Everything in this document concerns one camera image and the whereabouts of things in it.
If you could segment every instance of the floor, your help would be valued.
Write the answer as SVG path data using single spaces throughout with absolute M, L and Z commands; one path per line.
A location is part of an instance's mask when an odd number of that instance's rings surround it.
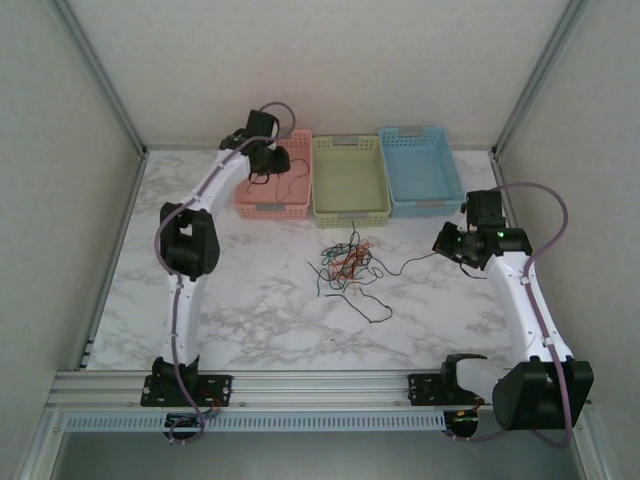
M 486 152 L 454 152 L 467 191 L 495 180 Z M 149 370 L 161 352 L 169 302 L 166 274 L 151 239 L 160 207 L 181 200 L 209 168 L 215 152 L 154 151 L 127 231 L 87 368 Z M 363 228 L 372 253 L 392 271 L 431 252 L 452 218 L 390 219 Z M 199 330 L 200 369 L 379 370 L 438 368 L 448 353 L 482 353 L 509 363 L 509 337 L 489 282 L 463 275 L 439 256 L 409 264 L 366 287 L 393 310 L 369 324 L 342 298 L 317 296 L 320 252 L 346 242 L 345 229 L 304 221 L 242 220 L 227 205 L 215 221 L 221 259 L 211 274 Z M 372 319 L 387 311 L 347 294 Z

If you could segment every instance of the wall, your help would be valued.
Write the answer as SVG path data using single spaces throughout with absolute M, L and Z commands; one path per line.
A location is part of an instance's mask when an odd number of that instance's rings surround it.
M 539 262 L 561 333 L 595 371 L 592 399 L 611 450 L 640 478 L 640 2 L 591 2 L 502 159 L 508 181 L 566 199 L 565 238 Z M 544 194 L 514 192 L 535 246 L 559 226 Z
M 46 3 L 0 5 L 0 478 L 72 358 L 137 167 Z
M 217 143 L 278 99 L 315 134 L 489 146 L 566 0 L 70 3 L 147 144 Z

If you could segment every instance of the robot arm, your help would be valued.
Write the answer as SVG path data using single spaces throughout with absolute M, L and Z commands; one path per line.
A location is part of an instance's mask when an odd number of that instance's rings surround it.
M 156 397 L 184 401 L 180 381 L 190 395 L 195 393 L 200 305 L 208 275 L 220 257 L 214 218 L 247 177 L 289 170 L 287 151 L 274 142 L 278 133 L 276 117 L 252 110 L 247 126 L 220 143 L 216 160 L 203 180 L 181 203 L 162 207 L 156 255 L 169 272 L 171 301 L 162 356 L 152 366 L 154 385 L 150 390 Z
M 506 227 L 499 191 L 469 192 L 463 211 L 465 208 L 467 231 L 460 232 L 447 222 L 433 249 L 456 263 L 486 272 L 507 319 L 514 367 L 505 370 L 480 355 L 451 355 L 442 368 L 443 376 L 451 377 L 445 382 L 492 403 L 505 430 L 565 428 L 562 380 L 553 358 L 556 354 L 575 425 L 593 383 L 593 372 L 588 362 L 573 360 L 558 333 L 538 285 L 535 265 L 530 265 L 528 276 L 524 274 L 532 254 L 526 233 Z
M 177 219 L 176 224 L 173 225 L 173 231 L 170 230 L 171 226 L 165 229 L 165 231 L 169 232 L 169 235 L 166 235 L 167 241 L 163 244 L 163 247 L 165 247 L 163 249 L 169 258 L 171 258 L 171 255 L 176 257 L 180 255 L 179 251 L 176 252 L 176 250 L 180 249 L 182 249 L 183 254 L 188 254 L 195 258 L 194 252 L 189 251 L 187 253 L 180 241 L 187 240 L 186 237 L 189 235 L 189 228 L 191 229 L 191 240 L 199 244 L 194 245 L 194 250 L 205 252 L 201 271 L 198 271 L 197 268 L 195 271 L 192 270 L 189 272 L 191 275 L 190 278 L 184 278 L 182 281 L 183 287 L 181 301 L 178 303 L 178 321 L 175 332 L 178 346 L 178 361 L 182 365 L 191 365 L 198 358 L 197 333 L 198 324 L 200 323 L 198 317 L 200 315 L 200 305 L 202 303 L 204 287 L 209 278 L 208 274 L 211 273 L 212 270 L 212 268 L 206 268 L 206 266 L 207 264 L 213 264 L 212 266 L 215 266 L 220 256 L 220 246 L 218 244 L 213 219 L 217 216 L 235 188 L 251 173 L 249 157 L 245 155 L 235 155 L 224 166 L 221 166 L 222 160 L 226 158 L 231 151 L 231 149 L 227 149 L 218 152 L 213 167 L 211 167 L 204 178 L 208 178 L 216 169 L 219 169 L 217 175 L 215 175 L 201 195 L 197 195 L 197 192 L 202 188 L 204 180 L 180 202 L 180 204 L 184 204 L 192 198 L 196 200 L 195 203 Z M 169 204 L 169 206 L 165 206 L 163 213 L 166 216 L 176 207 L 176 205 Z M 182 229 L 180 228 L 181 220 L 183 224 L 186 225 Z M 174 298 L 177 285 L 177 275 L 169 275 L 170 298 Z M 167 318 L 171 319 L 172 315 L 173 305 L 172 302 L 170 302 Z M 172 322 L 167 321 L 167 336 L 162 350 L 162 358 L 166 359 L 167 362 L 172 358 L 171 336 Z

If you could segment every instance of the mesh basket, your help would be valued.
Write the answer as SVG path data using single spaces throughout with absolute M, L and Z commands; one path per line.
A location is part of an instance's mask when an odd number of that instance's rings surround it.
M 391 212 L 380 139 L 316 137 L 313 213 L 320 228 L 382 226 Z
M 264 185 L 248 180 L 238 185 L 233 204 L 242 218 L 307 218 L 313 176 L 311 130 L 296 129 L 291 138 L 278 140 L 277 144 L 289 153 L 291 168 L 282 175 L 272 175 Z
M 444 128 L 378 131 L 394 217 L 453 215 L 465 193 Z

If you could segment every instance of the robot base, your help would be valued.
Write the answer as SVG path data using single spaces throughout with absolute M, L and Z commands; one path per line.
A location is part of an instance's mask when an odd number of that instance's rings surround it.
M 181 377 L 189 393 L 199 407 L 207 408 L 213 399 L 220 407 L 228 407 L 231 398 L 231 375 L 199 375 L 198 360 L 185 367 L 180 365 Z M 162 357 L 153 362 L 152 374 L 144 381 L 140 405 L 143 407 L 188 407 L 172 364 L 166 363 Z

